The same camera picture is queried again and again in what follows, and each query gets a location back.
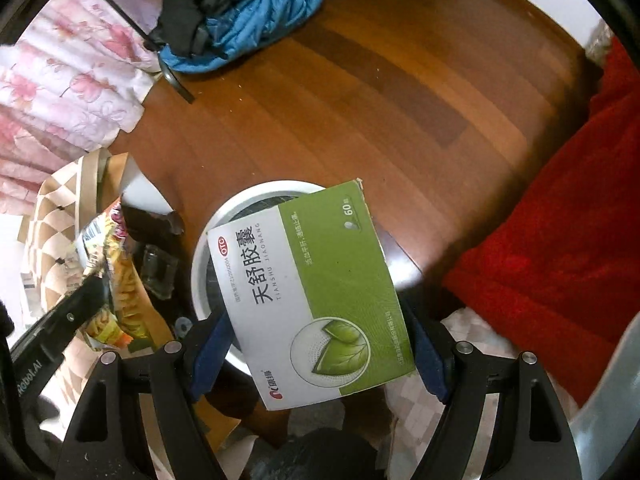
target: floral curtain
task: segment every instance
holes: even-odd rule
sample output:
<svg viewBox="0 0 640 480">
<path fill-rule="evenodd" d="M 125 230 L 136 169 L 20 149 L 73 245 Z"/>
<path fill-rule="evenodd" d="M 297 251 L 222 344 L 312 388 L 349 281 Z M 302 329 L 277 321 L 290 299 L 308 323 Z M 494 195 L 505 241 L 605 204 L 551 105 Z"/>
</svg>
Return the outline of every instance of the floral curtain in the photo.
<svg viewBox="0 0 640 480">
<path fill-rule="evenodd" d="M 50 0 L 0 46 L 0 213 L 30 214 L 49 174 L 130 132 L 158 70 L 104 0 Z"/>
</svg>

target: white round trash can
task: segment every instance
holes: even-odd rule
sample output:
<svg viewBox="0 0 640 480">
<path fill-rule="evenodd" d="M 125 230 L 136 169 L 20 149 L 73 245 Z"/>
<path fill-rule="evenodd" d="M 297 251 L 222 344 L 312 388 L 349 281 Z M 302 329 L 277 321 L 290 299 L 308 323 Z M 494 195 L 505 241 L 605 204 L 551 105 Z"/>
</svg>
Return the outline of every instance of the white round trash can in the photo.
<svg viewBox="0 0 640 480">
<path fill-rule="evenodd" d="M 211 220 L 207 222 L 193 253 L 191 297 L 193 298 L 193 307 L 198 319 L 207 319 L 212 312 L 220 313 L 225 308 L 213 262 L 211 261 L 207 232 L 232 220 L 322 189 L 324 188 L 317 184 L 299 180 L 276 180 L 245 189 L 223 203 L 211 217 Z M 241 372 L 251 375 L 237 341 L 229 349 L 226 360 Z"/>
</svg>

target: red fabric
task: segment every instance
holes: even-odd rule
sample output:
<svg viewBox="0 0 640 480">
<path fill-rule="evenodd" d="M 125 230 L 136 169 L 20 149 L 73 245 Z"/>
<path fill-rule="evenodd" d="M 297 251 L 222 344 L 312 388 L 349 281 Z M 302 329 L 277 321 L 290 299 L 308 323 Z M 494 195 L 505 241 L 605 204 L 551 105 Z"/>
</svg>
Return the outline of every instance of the red fabric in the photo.
<svg viewBox="0 0 640 480">
<path fill-rule="evenodd" d="M 617 41 L 588 122 L 444 286 L 587 400 L 640 310 L 640 73 Z"/>
</svg>

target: pile of clothes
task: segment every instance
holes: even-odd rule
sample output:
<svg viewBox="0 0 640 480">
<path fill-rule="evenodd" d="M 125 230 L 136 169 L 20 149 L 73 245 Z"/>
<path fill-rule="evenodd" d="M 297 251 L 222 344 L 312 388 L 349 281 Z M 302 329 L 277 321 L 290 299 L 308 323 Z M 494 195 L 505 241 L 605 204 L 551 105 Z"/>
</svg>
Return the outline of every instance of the pile of clothes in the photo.
<svg viewBox="0 0 640 480">
<path fill-rule="evenodd" d="M 286 36 L 322 0 L 162 0 L 151 37 L 176 72 L 204 73 Z"/>
</svg>

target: leaf illustration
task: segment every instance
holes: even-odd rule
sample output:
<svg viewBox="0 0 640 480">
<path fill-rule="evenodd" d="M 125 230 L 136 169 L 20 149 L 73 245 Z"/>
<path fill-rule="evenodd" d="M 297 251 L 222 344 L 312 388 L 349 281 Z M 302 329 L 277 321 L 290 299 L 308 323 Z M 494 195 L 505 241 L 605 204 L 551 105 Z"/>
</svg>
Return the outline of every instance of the leaf illustration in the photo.
<svg viewBox="0 0 640 480">
<path fill-rule="evenodd" d="M 360 331 L 356 327 L 339 319 L 330 321 L 322 330 L 343 343 L 355 343 L 360 338 Z"/>
<path fill-rule="evenodd" d="M 367 359 L 369 348 L 363 337 L 352 344 L 332 338 L 322 350 L 313 373 L 331 376 L 351 374 L 360 370 Z"/>
</svg>

